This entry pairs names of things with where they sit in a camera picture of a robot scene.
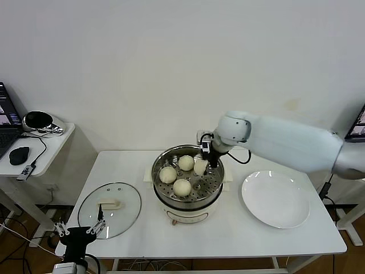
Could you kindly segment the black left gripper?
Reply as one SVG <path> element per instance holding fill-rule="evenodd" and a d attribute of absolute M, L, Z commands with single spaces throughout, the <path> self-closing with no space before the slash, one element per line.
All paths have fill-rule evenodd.
<path fill-rule="evenodd" d="M 66 246 L 65 256 L 85 256 L 87 246 L 96 240 L 106 226 L 102 206 L 99 206 L 96 223 L 91 227 L 67 228 L 65 222 L 54 223 L 60 242 Z"/>

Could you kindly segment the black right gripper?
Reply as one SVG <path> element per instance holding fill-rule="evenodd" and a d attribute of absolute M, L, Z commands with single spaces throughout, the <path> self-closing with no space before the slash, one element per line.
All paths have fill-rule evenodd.
<path fill-rule="evenodd" d="M 222 153 L 217 152 L 215 150 L 210 150 L 210 152 L 202 152 L 202 158 L 204 160 L 207 160 L 209 165 L 206 167 L 203 175 L 209 175 L 213 173 L 213 169 L 217 168 L 218 161 L 220 157 L 222 156 Z"/>

